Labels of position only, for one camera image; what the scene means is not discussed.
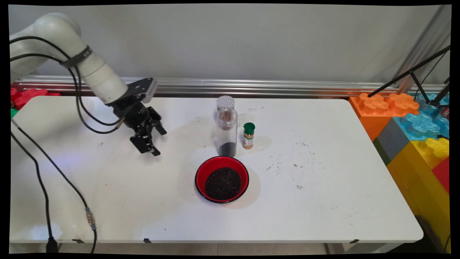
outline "jar lid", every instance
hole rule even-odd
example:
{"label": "jar lid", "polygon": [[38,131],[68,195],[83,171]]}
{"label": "jar lid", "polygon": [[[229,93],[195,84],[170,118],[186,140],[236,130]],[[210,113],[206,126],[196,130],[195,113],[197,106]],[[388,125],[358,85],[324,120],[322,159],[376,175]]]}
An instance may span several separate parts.
{"label": "jar lid", "polygon": [[254,125],[253,123],[246,123],[244,124],[243,126],[244,128],[244,133],[248,134],[248,135],[252,135],[254,134],[254,129],[256,128],[256,125]]}
{"label": "jar lid", "polygon": [[235,99],[228,95],[222,95],[217,98],[217,108],[235,108]]}

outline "black border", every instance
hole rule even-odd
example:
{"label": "black border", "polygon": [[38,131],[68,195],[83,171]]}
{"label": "black border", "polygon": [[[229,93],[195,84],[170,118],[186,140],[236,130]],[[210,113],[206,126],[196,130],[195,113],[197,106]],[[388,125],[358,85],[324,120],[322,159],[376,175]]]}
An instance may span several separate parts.
{"label": "black border", "polygon": [[196,183],[196,178],[198,177],[198,170],[203,166],[204,163],[206,163],[207,161],[209,161],[209,160],[211,160],[213,158],[216,158],[216,157],[211,157],[211,158],[207,159],[196,170],[196,173],[195,173],[195,187],[196,187],[196,190],[200,193],[201,196],[203,196],[203,198],[205,198],[208,201],[214,202],[214,203],[229,203],[229,202],[235,201],[235,200],[239,199],[241,196],[243,196],[243,194],[246,192],[247,188],[249,187],[249,172],[247,171],[247,168],[244,166],[244,164],[240,160],[238,160],[236,158],[228,157],[228,158],[235,159],[236,161],[240,162],[241,165],[244,167],[244,170],[246,170],[246,174],[247,174],[247,186],[246,186],[246,188],[243,190],[243,192],[240,195],[238,195],[235,198],[233,198],[231,200],[228,200],[228,201],[215,201],[215,200],[208,199],[205,195],[203,195],[203,193],[200,192],[200,189],[198,188],[198,184]]}

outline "yellow foam block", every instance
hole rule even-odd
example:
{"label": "yellow foam block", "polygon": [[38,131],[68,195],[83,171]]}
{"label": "yellow foam block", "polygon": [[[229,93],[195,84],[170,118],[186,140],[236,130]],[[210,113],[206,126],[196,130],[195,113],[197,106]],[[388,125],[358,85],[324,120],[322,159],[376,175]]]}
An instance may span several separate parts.
{"label": "yellow foam block", "polygon": [[413,143],[431,169],[449,156],[449,140],[445,138],[437,140],[427,138],[425,141],[414,141]]}
{"label": "yellow foam block", "polygon": [[[432,153],[444,144],[432,145],[431,141],[424,144],[421,142],[424,141],[409,142],[387,168],[412,212],[421,215],[430,223],[444,245],[450,234],[449,194],[431,171],[435,163],[431,159]],[[444,155],[445,153],[437,153],[435,157]]]}

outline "white table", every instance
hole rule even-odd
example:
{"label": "white table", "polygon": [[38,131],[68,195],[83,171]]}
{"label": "white table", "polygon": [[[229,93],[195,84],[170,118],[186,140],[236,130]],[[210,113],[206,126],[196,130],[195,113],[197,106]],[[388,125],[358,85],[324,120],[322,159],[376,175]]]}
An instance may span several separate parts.
{"label": "white table", "polygon": [[[236,99],[238,141],[256,125],[254,147],[237,145],[249,171],[237,201],[215,204],[194,184],[197,168],[217,156],[215,98],[153,98],[167,135],[155,130],[161,155],[140,154],[122,126],[99,135],[80,122],[74,97],[33,98],[15,121],[83,193],[98,242],[385,243],[423,232],[350,104],[345,100]],[[88,110],[115,121],[111,108],[84,97]],[[100,130],[87,118],[88,123]],[[43,154],[13,125],[37,158],[50,196],[58,242],[92,242],[84,207]],[[11,242],[46,242],[45,201],[32,160],[11,140]]]}

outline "gray foam block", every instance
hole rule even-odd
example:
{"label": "gray foam block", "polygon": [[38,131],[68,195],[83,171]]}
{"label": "gray foam block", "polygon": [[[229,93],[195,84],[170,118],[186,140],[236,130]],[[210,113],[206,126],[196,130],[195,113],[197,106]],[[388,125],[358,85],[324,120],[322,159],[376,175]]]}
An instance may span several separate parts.
{"label": "gray foam block", "polygon": [[410,141],[394,118],[391,118],[377,137],[377,140],[390,161],[393,160]]}
{"label": "gray foam block", "polygon": [[385,165],[388,165],[391,162],[391,159],[388,157],[388,155],[386,155],[385,150],[383,150],[379,140],[376,138],[372,143],[374,144],[375,149],[377,149],[377,152],[379,152],[379,155]]}

